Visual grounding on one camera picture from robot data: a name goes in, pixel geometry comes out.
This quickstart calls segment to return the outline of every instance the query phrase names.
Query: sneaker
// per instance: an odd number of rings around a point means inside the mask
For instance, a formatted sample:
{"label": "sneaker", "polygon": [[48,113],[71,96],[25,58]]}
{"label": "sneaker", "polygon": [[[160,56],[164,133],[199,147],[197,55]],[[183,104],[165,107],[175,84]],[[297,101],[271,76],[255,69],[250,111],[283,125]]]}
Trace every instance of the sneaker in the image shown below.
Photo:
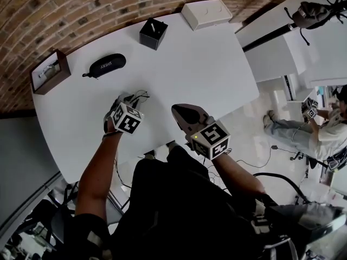
{"label": "sneaker", "polygon": [[264,115],[264,117],[262,118],[262,123],[264,124],[264,128],[272,124],[272,122],[273,121],[268,115]]}
{"label": "sneaker", "polygon": [[268,110],[266,113],[272,121],[278,120],[278,116],[276,115],[274,110]]}

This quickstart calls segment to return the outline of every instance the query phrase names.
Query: wrist strap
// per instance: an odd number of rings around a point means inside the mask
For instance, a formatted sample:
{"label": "wrist strap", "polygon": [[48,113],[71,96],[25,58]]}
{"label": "wrist strap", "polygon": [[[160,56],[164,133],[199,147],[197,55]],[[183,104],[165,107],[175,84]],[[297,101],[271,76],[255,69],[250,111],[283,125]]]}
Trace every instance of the wrist strap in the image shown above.
{"label": "wrist strap", "polygon": [[114,131],[114,132],[106,133],[104,136],[102,136],[102,139],[104,139],[105,137],[116,135],[118,133],[120,133],[120,131]]}

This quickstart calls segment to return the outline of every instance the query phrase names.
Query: wooden frame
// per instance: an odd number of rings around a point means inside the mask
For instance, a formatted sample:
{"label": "wooden frame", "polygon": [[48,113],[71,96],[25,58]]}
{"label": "wooden frame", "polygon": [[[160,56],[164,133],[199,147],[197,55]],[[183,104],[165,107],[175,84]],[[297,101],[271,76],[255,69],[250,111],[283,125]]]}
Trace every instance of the wooden frame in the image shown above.
{"label": "wooden frame", "polygon": [[[43,83],[41,86],[39,86],[37,89],[34,87],[34,82],[33,82],[33,71],[45,60],[47,60],[49,57],[51,57],[53,54],[57,54],[57,59],[58,59],[58,64],[60,67],[60,71],[58,71],[53,77],[49,78],[45,83]],[[51,89],[53,89],[55,86],[57,86],[59,83],[64,81],[67,77],[71,75],[70,68],[66,59],[66,55],[59,51],[59,50],[54,50],[51,54],[49,54],[46,58],[44,58],[43,61],[38,63],[31,71],[30,71],[30,82],[31,82],[31,87],[33,89],[34,94],[46,94],[48,93]]]}

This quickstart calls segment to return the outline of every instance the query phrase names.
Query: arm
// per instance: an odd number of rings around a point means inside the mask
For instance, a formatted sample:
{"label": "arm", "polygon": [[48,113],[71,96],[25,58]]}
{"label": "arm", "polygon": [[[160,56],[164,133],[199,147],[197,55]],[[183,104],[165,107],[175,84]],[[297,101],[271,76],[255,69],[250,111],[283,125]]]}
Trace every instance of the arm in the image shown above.
{"label": "arm", "polygon": [[[112,122],[108,122],[108,132],[112,130]],[[76,215],[89,213],[106,220],[106,200],[121,136],[122,133],[117,133],[105,137],[84,171],[79,183]]]}
{"label": "arm", "polygon": [[319,126],[314,119],[310,119],[309,124],[311,125],[311,128],[313,130],[312,134],[314,135],[315,139],[318,140]]}
{"label": "arm", "polygon": [[257,196],[266,193],[263,184],[228,155],[222,154],[212,163],[231,194],[238,192]]}
{"label": "arm", "polygon": [[329,119],[329,111],[328,110],[317,110],[319,116],[324,119]]}

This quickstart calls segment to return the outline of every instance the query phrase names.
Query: black shirt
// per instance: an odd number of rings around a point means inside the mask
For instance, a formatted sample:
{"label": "black shirt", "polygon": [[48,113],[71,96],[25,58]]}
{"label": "black shirt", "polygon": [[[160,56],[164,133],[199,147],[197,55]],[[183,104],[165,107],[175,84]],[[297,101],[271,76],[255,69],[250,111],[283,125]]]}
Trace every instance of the black shirt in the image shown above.
{"label": "black shirt", "polygon": [[248,219],[253,204],[211,183],[207,169],[184,149],[173,151],[167,163],[138,163],[129,209],[113,235],[97,216],[73,218],[65,239],[71,258],[256,258],[260,247]]}

